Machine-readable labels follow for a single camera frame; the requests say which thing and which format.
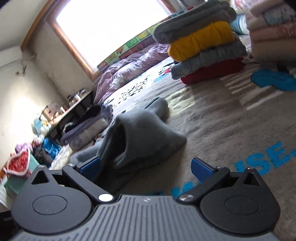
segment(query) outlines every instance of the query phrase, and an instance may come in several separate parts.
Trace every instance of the air conditioner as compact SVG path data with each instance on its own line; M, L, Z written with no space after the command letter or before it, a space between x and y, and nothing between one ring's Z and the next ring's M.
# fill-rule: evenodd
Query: air conditioner
M14 62L22 60L22 50L19 46L14 46L0 51L0 68Z

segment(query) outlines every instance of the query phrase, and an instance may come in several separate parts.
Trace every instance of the blue gripper pad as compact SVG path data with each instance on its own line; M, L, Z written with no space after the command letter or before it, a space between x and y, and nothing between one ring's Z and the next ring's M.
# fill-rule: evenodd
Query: blue gripper pad
M101 160L95 156L84 162L79 168L78 172L90 181L94 181L101 170Z
M200 182L205 181L216 171L217 170L214 167L205 163L198 157L194 157L191 161L191 172Z

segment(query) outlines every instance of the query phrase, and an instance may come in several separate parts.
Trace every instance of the bed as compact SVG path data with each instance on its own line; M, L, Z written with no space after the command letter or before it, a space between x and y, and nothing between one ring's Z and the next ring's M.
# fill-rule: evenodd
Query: bed
M241 40L250 52L249 37ZM253 166L281 207L275 234L292 240L296 237L296 96L252 83L250 77L260 65L251 58L245 61L248 64L237 74L188 86L164 74L173 63L169 57L106 99L116 115L162 96L170 108L166 123L187 137L175 155L140 171L120 193L178 196L198 184L190 168L195 156L232 171Z

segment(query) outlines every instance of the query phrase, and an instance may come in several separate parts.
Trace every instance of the triangular hole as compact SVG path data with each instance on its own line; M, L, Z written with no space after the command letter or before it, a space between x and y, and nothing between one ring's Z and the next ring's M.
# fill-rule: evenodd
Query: triangular hole
M252 173L249 173L247 175L247 178L245 179L244 184L253 185L253 186L260 186L260 183L258 182L257 178Z
M32 184L40 184L40 183L48 183L48 179L44 173L44 171L39 171L37 175L35 176L34 180L32 181Z

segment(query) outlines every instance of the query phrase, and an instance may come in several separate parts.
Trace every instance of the ceiling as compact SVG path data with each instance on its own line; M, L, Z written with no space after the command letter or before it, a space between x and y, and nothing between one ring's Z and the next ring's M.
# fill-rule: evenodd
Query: ceiling
M0 9L0 50L21 46L47 0L10 0Z

